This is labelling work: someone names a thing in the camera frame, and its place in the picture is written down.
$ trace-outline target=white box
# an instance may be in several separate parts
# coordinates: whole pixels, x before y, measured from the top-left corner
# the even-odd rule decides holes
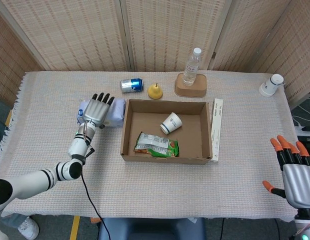
[[[213,157],[210,161],[213,163],[218,163],[219,161],[222,111],[223,111],[223,100],[215,98],[213,107],[213,120],[211,124],[211,144],[212,144]]]

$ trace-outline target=woven screen panel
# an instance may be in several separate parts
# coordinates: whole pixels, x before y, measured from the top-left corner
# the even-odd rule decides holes
[[[310,92],[310,0],[291,4],[252,68],[254,73],[281,74],[289,104]]]
[[[183,71],[195,47],[205,59],[219,35],[224,5],[225,0],[126,0],[135,70]]]
[[[125,71],[113,0],[2,0],[53,71]]]
[[[213,70],[243,72],[290,0],[239,0]]]
[[[40,70],[42,68],[0,16],[0,100],[12,107],[25,72]]]

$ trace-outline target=plastic bottle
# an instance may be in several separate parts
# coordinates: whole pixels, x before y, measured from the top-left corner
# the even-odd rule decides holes
[[[197,71],[202,61],[201,53],[202,50],[199,47],[195,47],[193,50],[193,54],[188,58],[183,75],[183,83],[186,86],[193,85],[195,81]]]

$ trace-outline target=floor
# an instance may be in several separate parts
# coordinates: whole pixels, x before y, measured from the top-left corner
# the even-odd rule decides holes
[[[302,108],[304,108],[306,111],[310,112],[310,98],[305,100],[302,104],[300,104],[300,106]],[[299,116],[299,117],[302,117],[304,119],[310,120],[310,114],[307,113],[302,108],[300,108],[299,106],[294,108],[291,111],[291,115],[292,116]],[[303,127],[310,127],[310,121],[301,119],[299,117],[294,117],[294,119],[297,120]]]
[[[70,239],[73,224],[72,216],[35,215],[33,219],[38,222],[40,228],[37,240],[73,240]],[[222,240],[286,240],[295,232],[293,222],[284,222],[280,219],[276,221],[280,230],[280,238],[274,219],[225,218],[223,231],[222,218],[208,219],[206,220],[207,240],[219,240],[221,232]],[[8,235],[10,240],[25,240],[16,229],[2,224],[0,229]],[[81,217],[76,239],[97,240],[97,238],[97,225],[92,224],[90,218]]]

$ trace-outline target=pear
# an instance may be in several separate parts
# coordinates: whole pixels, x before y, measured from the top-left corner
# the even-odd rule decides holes
[[[147,93],[152,99],[160,99],[163,96],[163,90],[157,83],[149,86]]]

